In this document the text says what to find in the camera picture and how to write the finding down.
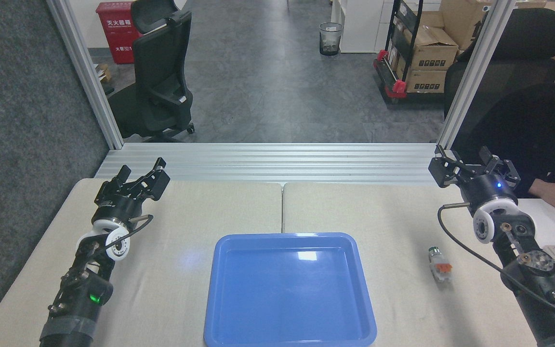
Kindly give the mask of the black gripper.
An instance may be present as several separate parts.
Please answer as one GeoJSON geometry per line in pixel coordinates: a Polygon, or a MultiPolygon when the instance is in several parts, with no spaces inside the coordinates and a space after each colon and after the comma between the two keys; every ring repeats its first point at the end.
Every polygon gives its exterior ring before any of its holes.
{"type": "Polygon", "coordinates": [[[123,165],[119,173],[110,181],[103,182],[95,204],[98,206],[94,221],[117,220],[126,227],[135,227],[130,219],[140,216],[140,199],[159,200],[165,191],[170,177],[164,171],[167,163],[157,158],[153,169],[133,182],[126,183],[131,173],[128,165],[123,165]]]}
{"type": "Polygon", "coordinates": [[[429,172],[439,187],[462,184],[462,198],[469,203],[470,215],[491,200],[509,199],[517,204],[518,199],[509,185],[519,184],[521,178],[513,163],[493,155],[488,147],[481,147],[479,156],[485,175],[475,177],[478,165],[465,164],[456,151],[436,145],[429,172]]]}

